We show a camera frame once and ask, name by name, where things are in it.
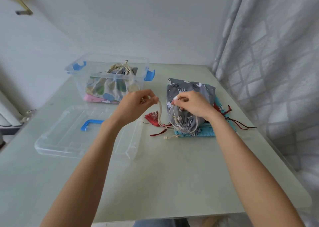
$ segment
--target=curtain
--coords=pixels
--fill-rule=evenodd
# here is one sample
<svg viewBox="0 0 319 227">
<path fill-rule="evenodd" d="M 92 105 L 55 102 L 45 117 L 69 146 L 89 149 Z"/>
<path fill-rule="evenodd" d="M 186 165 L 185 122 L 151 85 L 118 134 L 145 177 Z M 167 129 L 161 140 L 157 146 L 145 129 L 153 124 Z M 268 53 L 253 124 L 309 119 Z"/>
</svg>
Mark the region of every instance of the curtain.
<svg viewBox="0 0 319 227">
<path fill-rule="evenodd" d="M 233 0 L 212 71 L 293 166 L 319 226 L 319 0 Z M 245 215 L 229 219 L 251 226 Z"/>
</svg>

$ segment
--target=radiator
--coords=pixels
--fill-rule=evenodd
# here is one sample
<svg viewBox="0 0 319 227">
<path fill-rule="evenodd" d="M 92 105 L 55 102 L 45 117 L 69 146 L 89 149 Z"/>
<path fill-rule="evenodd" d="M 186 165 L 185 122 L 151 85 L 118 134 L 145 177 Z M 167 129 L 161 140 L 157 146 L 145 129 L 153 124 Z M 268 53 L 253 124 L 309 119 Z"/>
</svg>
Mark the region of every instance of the radiator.
<svg viewBox="0 0 319 227">
<path fill-rule="evenodd" d="M 22 115 L 0 91 L 0 126 L 20 126 Z"/>
</svg>

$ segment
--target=left hand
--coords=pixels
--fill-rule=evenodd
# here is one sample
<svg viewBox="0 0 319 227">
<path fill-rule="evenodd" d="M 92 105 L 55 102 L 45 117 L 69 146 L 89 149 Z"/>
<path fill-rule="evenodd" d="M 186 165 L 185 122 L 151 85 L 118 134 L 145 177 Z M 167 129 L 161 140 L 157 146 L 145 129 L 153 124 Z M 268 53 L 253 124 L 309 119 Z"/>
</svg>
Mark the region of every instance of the left hand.
<svg viewBox="0 0 319 227">
<path fill-rule="evenodd" d="M 151 89 L 129 92 L 123 97 L 109 120 L 124 127 L 137 120 L 150 106 L 157 104 L 158 100 Z"/>
</svg>

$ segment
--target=clear plastic box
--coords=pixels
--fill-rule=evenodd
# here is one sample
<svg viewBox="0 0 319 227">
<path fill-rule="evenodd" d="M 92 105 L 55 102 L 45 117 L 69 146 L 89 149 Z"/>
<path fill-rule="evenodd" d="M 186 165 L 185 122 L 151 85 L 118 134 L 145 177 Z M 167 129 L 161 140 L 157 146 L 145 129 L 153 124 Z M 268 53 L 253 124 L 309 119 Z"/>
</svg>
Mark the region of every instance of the clear plastic box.
<svg viewBox="0 0 319 227">
<path fill-rule="evenodd" d="M 115 108 L 115 105 L 107 107 L 103 105 L 103 108 L 75 105 L 67 108 L 49 131 L 35 142 L 35 149 L 40 154 L 81 158 L 93 143 L 101 127 L 101 124 L 90 123 L 86 127 L 84 124 L 88 120 L 108 119 Z M 121 129 L 114 143 L 112 159 L 122 162 L 134 159 L 142 128 L 143 121 L 139 118 Z"/>
<path fill-rule="evenodd" d="M 124 64 L 126 60 L 128 61 L 128 65 L 130 67 L 137 68 L 135 76 L 106 73 L 114 64 Z M 87 93 L 90 80 L 106 81 L 107 79 L 108 83 L 113 81 L 125 81 L 126 83 L 132 85 L 132 87 L 124 87 L 125 92 L 120 93 L 122 96 L 122 94 L 125 95 L 128 91 L 137 91 L 143 89 L 144 81 L 151 81 L 154 78 L 155 71 L 151 72 L 148 69 L 149 59 L 147 58 L 113 56 L 107 54 L 86 54 L 65 68 L 67 73 L 70 74 L 75 80 L 78 91 L 84 101 L 115 104 L 121 100 L 121 97 L 118 96 L 117 99 L 114 98 L 114 100 L 112 100 L 113 95 L 108 93 L 102 93 L 99 96 Z"/>
</svg>

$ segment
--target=light green table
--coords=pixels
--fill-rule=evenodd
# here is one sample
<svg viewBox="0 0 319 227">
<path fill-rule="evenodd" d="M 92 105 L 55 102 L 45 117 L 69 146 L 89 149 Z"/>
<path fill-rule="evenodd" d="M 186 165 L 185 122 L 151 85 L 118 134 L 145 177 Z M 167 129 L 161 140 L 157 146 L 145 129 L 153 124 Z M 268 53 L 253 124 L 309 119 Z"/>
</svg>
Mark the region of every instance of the light green table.
<svg viewBox="0 0 319 227">
<path fill-rule="evenodd" d="M 204 66 L 152 64 L 151 88 L 162 102 L 169 77 L 216 87 L 232 118 L 252 125 Z M 0 226 L 38 226 L 79 159 L 39 155 L 34 142 L 70 105 L 84 104 L 69 79 L 0 153 Z M 154 105 L 149 111 L 158 110 Z M 167 122 L 164 114 L 162 122 Z M 145 124 L 138 154 L 128 166 L 111 162 L 94 222 L 204 216 L 243 212 L 215 138 L 164 140 L 150 137 L 159 128 Z M 285 190 L 293 204 L 311 198 L 272 147 L 254 129 L 238 130 Z"/>
</svg>

